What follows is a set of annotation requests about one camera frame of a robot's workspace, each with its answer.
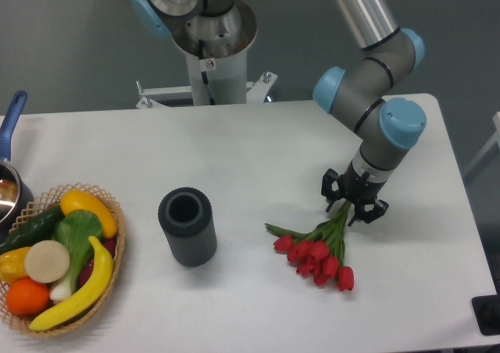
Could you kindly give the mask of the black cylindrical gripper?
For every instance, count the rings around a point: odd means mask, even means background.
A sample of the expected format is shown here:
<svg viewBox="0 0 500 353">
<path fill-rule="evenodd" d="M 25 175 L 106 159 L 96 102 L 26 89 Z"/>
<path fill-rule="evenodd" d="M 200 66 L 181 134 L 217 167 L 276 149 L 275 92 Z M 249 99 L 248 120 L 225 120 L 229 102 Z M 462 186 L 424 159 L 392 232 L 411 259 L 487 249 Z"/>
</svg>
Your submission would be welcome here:
<svg viewBox="0 0 500 353">
<path fill-rule="evenodd" d="M 328 169 L 321 184 L 321 195 L 327 202 L 326 212 L 340 199 L 341 192 L 343 198 L 355 204 L 354 216 L 348 226 L 359 221 L 369 224 L 379 219 L 386 213 L 389 204 L 377 197 L 391 174 L 392 170 L 378 169 L 363 158 L 354 158 L 341 176 Z"/>
</svg>

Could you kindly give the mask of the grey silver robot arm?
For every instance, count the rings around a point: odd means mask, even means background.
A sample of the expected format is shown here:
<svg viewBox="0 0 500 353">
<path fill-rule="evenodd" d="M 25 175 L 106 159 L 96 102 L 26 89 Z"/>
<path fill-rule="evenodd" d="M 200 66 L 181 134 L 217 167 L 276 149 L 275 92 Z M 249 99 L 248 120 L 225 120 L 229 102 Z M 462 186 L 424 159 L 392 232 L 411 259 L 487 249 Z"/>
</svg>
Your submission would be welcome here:
<svg viewBox="0 0 500 353">
<path fill-rule="evenodd" d="M 363 58 L 346 71 L 330 68 L 313 100 L 362 141 L 343 173 L 325 172 L 329 205 L 355 207 L 354 220 L 371 223 L 388 210 L 378 194 L 423 133 L 427 118 L 415 103 L 385 95 L 422 61 L 425 46 L 395 21 L 384 0 L 336 0 Z M 248 103 L 247 51 L 257 34 L 254 12 L 241 0 L 130 0 L 156 37 L 172 38 L 184 53 L 195 105 Z"/>
</svg>

